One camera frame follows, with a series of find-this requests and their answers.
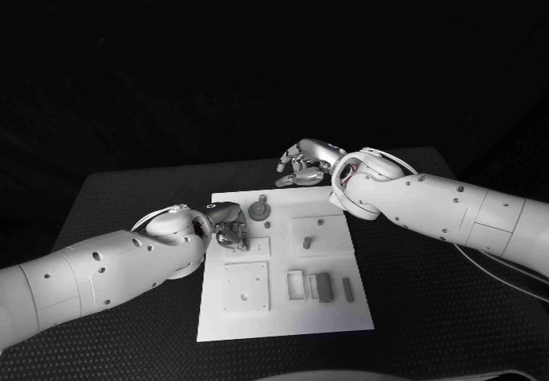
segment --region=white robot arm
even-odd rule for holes
[[[329,173],[330,202],[353,216],[375,220],[384,213],[405,229],[489,252],[549,277],[549,204],[430,174],[405,175],[382,153],[407,166],[372,148],[348,154],[303,139],[280,159],[278,171],[291,161],[296,172],[275,184],[314,185]]]
[[[247,217],[234,202],[198,210],[166,208],[131,231],[94,237],[2,269],[0,353],[56,324],[188,276],[203,262],[214,233],[222,246],[247,250]]]

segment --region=table surface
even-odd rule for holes
[[[388,150],[418,172],[454,178],[431,147]],[[90,176],[54,250],[152,211],[209,203],[216,192],[275,188],[278,160],[149,168]],[[319,185],[329,185],[326,179]],[[448,244],[384,216],[346,213],[375,330],[196,342],[203,266],[124,305],[52,327],[5,350],[0,379],[252,380],[293,371],[362,369],[409,379],[506,370],[549,380],[549,316]],[[522,275],[469,250],[509,282]]]

